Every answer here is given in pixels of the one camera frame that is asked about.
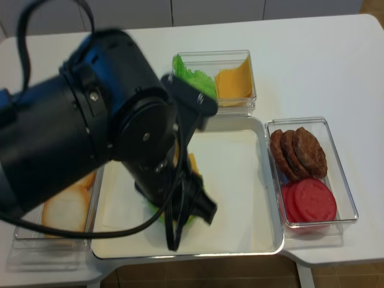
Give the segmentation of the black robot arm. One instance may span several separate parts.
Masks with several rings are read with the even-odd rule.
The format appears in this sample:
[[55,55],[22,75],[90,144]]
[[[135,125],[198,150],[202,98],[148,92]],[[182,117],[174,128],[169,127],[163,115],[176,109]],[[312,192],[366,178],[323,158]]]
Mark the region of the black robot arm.
[[59,74],[24,91],[1,91],[1,212],[20,218],[109,161],[174,217],[213,221],[216,204],[187,158],[173,163],[217,103],[186,81],[158,78],[134,40],[117,29],[88,36]]

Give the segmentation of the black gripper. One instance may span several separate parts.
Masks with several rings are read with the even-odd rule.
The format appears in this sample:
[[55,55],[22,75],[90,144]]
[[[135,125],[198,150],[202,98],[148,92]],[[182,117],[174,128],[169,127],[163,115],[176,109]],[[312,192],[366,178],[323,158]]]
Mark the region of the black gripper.
[[138,191],[172,220],[198,216],[211,224],[217,211],[193,173],[183,127],[169,95],[131,95],[112,101],[112,158],[132,174]]

